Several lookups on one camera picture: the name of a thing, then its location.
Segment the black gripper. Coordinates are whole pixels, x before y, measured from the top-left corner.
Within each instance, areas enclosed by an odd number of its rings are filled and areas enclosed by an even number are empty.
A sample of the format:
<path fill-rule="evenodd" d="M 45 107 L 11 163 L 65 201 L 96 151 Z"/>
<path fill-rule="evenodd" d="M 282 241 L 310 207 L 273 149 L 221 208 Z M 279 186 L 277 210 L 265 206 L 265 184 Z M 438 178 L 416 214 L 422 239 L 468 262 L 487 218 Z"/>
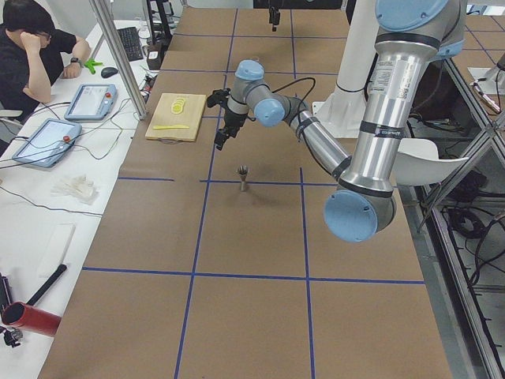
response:
<path fill-rule="evenodd" d="M 239 114 L 230 109 L 226 109 L 224 113 L 224 127 L 223 129 L 218 129 L 215 133 L 215 148 L 221 151 L 229 137 L 235 138 L 240 128 L 245 124 L 247 118 L 247 113 Z"/>
<path fill-rule="evenodd" d="M 280 22 L 280 10 L 276 6 L 269 7 L 269 23 L 271 24 L 271 30 L 276 31 L 276 25 Z"/>

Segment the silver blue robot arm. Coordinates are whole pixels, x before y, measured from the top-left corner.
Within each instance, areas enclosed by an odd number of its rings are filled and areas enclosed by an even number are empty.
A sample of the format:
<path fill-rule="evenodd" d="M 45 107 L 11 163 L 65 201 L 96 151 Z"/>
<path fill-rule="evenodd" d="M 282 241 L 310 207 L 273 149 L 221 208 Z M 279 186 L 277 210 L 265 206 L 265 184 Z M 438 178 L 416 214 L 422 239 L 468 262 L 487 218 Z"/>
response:
<path fill-rule="evenodd" d="M 339 184 L 327 199 L 324 220 L 348 242 L 382 231 L 395 216 L 391 171 L 425 67 L 462 49 L 464 1 L 378 1 L 375 49 L 378 59 L 353 154 L 326 131 L 304 101 L 271 91 L 263 66 L 240 62 L 231 88 L 215 90 L 209 107 L 224 109 L 215 147 L 235 137 L 253 115 L 266 127 L 285 122 L 312 157 Z"/>

